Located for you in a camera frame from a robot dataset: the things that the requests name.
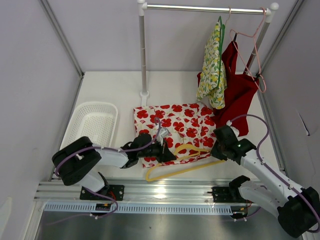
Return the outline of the yellow plastic hanger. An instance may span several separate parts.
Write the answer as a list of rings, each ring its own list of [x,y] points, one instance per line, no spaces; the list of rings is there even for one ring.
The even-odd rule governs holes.
[[[194,154],[191,154],[191,155],[188,155],[188,156],[183,156],[183,157],[179,157],[177,160],[179,161],[182,161],[182,160],[185,160],[185,159],[188,159],[188,158],[193,158],[193,157],[196,157],[196,156],[199,156],[201,152],[204,152],[204,153],[209,153],[210,151],[208,149],[205,149],[205,148],[198,148],[198,147],[195,147],[194,145],[192,144],[182,144],[180,146],[178,146],[175,150],[174,150],[174,155],[177,155],[180,151],[182,150],[193,150],[195,151]],[[202,168],[206,168],[206,167],[210,167],[210,166],[214,166],[214,165],[217,165],[217,164],[222,164],[224,163],[225,160],[217,160],[217,161],[213,161],[213,162],[210,162],[210,163],[206,163],[206,164],[202,164],[202,165],[198,165],[198,166],[194,166],[194,167],[190,167],[190,168],[185,168],[185,169],[182,169],[182,170],[178,170],[178,171],[175,171],[175,172],[172,172],[172,173],[167,173],[167,174],[164,174],[164,175],[161,175],[161,176],[157,176],[157,177],[152,177],[150,178],[150,174],[152,173],[152,171],[154,171],[155,169],[157,168],[160,168],[162,167],[163,165],[161,163],[158,163],[157,165],[153,166],[152,168],[150,168],[146,174],[145,174],[145,180],[147,182],[154,182],[154,181],[159,181],[159,180],[162,180],[162,179],[166,179],[166,178],[170,178],[170,177],[173,177],[173,176],[176,176],[176,175],[180,175],[180,174],[184,174],[184,173],[188,173],[188,172],[191,172],[191,171],[194,171],[194,170],[199,170],[199,169],[202,169]]]

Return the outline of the lemon print skirt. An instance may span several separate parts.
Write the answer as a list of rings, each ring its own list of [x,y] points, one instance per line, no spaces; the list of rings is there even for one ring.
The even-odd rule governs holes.
[[[215,76],[215,44],[214,44],[214,30],[215,26],[207,39],[204,47],[204,59],[202,64],[202,71],[199,75],[198,89],[196,92],[196,99],[201,101],[207,97],[210,105],[216,109],[221,110],[225,107],[225,90],[227,89],[227,77],[224,62],[222,60],[221,80],[219,87]]]

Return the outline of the red flower print cloth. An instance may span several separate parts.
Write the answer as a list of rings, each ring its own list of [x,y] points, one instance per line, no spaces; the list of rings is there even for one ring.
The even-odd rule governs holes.
[[[213,111],[204,103],[139,106],[133,109],[134,128],[137,134],[147,133],[154,137],[158,130],[155,119],[167,128],[164,139],[176,160],[162,163],[179,165],[196,162],[210,156],[216,137]]]

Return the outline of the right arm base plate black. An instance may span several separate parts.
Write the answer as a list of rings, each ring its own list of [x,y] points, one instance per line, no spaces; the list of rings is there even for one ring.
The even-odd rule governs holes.
[[[211,191],[207,192],[213,197],[215,203],[255,203],[251,200],[244,199],[238,188],[229,186],[213,186]]]

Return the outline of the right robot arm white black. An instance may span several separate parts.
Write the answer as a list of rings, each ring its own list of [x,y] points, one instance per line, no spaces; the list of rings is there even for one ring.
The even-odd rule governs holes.
[[[219,160],[231,160],[247,169],[259,180],[257,184],[241,175],[232,181],[228,196],[234,202],[249,200],[273,215],[282,229],[298,238],[305,232],[318,233],[320,226],[320,196],[313,187],[305,188],[260,155],[259,147],[248,139],[238,139],[233,129],[215,129],[216,141],[210,154]]]

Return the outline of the green plastic hanger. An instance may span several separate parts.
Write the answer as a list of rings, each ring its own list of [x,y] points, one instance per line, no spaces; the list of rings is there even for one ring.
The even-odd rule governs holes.
[[[227,19],[225,22],[223,22],[222,16],[220,15],[218,17],[218,21],[215,24],[214,28],[214,39],[213,43],[215,44],[214,47],[214,60],[215,62],[215,78],[217,80],[216,87],[219,87],[221,78],[222,78],[222,53],[223,53],[223,44],[225,39],[225,29],[226,29],[226,23],[229,19]]]

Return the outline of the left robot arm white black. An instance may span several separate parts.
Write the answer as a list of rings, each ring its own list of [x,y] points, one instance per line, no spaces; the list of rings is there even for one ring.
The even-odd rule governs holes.
[[[103,200],[109,193],[107,180],[102,173],[94,171],[94,167],[128,169],[136,165],[140,158],[155,158],[158,163],[177,159],[166,140],[141,133],[120,149],[98,146],[89,137],[83,136],[55,153],[51,160],[55,175],[64,185],[80,185],[91,190],[97,200]]]

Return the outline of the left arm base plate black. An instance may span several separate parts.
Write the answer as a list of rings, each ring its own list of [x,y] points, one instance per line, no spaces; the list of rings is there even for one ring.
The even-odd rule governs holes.
[[[97,192],[100,195],[107,196],[109,198],[113,198],[116,201],[122,201],[124,198],[125,193],[125,186],[124,185],[114,185],[111,184],[109,186],[103,187],[101,190]],[[100,197],[95,194],[90,193],[88,190],[86,190],[84,187],[81,188],[80,200],[91,200],[91,201],[106,201],[107,199],[105,197]]]

